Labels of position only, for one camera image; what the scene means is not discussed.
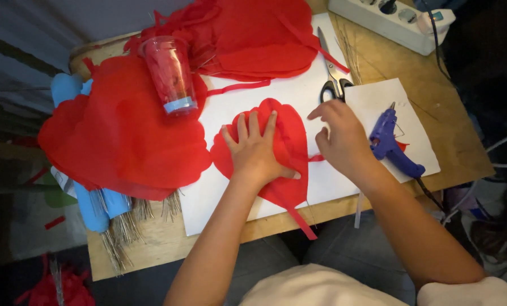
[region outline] wooden table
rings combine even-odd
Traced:
[[[327,11],[326,0],[307,2],[313,14]],[[440,164],[440,173],[423,178],[427,188],[441,190],[494,173],[457,92],[438,70],[434,53],[421,56],[332,12],[330,17],[335,32],[347,31],[349,38],[355,34],[356,38],[350,39],[350,43],[358,52],[363,83],[396,77],[400,79]],[[82,58],[90,57],[95,64],[99,64],[106,58],[121,55],[127,37],[136,34],[130,33],[77,48],[72,52],[71,71],[88,79],[89,72],[81,62]],[[414,181],[404,183],[404,186],[415,196],[422,194]],[[357,196],[351,196],[312,205],[312,213],[307,207],[298,212],[308,224],[314,224],[312,215],[317,223],[321,223],[354,213],[356,201]],[[127,249],[134,267],[128,267],[125,272],[185,258],[197,239],[197,235],[185,236],[181,215],[173,223],[165,222],[161,218],[161,203],[153,201],[152,207],[155,219],[140,225],[146,244],[135,243]],[[365,203],[364,209],[369,208],[370,203]],[[281,213],[247,222],[241,241],[297,228],[298,225],[289,214]],[[87,244],[93,280],[115,276],[99,235],[88,231]]]

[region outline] floor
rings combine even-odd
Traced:
[[[40,166],[33,165],[19,177],[19,181],[26,181],[38,172]],[[502,207],[505,188],[505,184],[481,180],[474,195],[490,214],[497,214]],[[85,245],[85,227],[78,205],[57,205],[54,199],[50,201],[52,203],[48,204],[48,197],[44,193],[17,192],[13,196],[0,196],[0,246],[5,249],[0,250],[1,305],[12,304],[12,299],[39,281],[42,273],[40,254],[56,253],[60,262],[76,267],[78,274],[90,268]],[[10,207],[12,214],[3,216],[2,207]],[[44,225],[59,216],[65,216],[66,220],[46,230]],[[3,225],[5,219],[10,220],[9,226]],[[467,232],[472,221],[474,217],[465,212],[462,223]],[[284,233],[281,237],[298,257],[301,257],[308,247],[308,243],[293,232]],[[160,304],[181,262],[175,261],[98,282],[88,280],[87,286],[97,305]],[[501,268],[486,264],[489,272],[496,272]],[[507,281],[507,274],[502,279]]]

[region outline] scissors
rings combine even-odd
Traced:
[[[320,29],[320,27],[318,27],[318,37],[320,39],[321,48],[325,50],[325,52],[329,53],[329,47],[327,46],[325,35],[323,34],[323,31]],[[344,100],[344,88],[353,86],[352,82],[345,78],[339,78],[339,72],[332,62],[325,60],[325,66],[327,66],[327,70],[329,71],[329,78],[323,85],[323,88],[321,88],[320,103],[324,102],[323,94],[326,90],[329,90],[329,92],[331,92],[333,99],[340,99],[342,102],[346,102]]]

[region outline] power strip switch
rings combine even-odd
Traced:
[[[329,0],[328,9],[421,55],[427,56],[435,48],[428,13],[406,4],[393,0]],[[440,45],[455,16],[448,9],[433,10],[432,14]]]

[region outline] blue glue gun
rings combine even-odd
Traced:
[[[395,116],[395,102],[382,113],[378,118],[372,133],[370,134],[370,141],[372,145],[370,149],[377,160],[382,160],[387,157],[397,169],[401,170],[404,174],[412,178],[421,177],[425,172],[425,167],[420,164],[415,164],[408,158],[405,153],[399,148],[395,140],[393,130],[397,122]]]

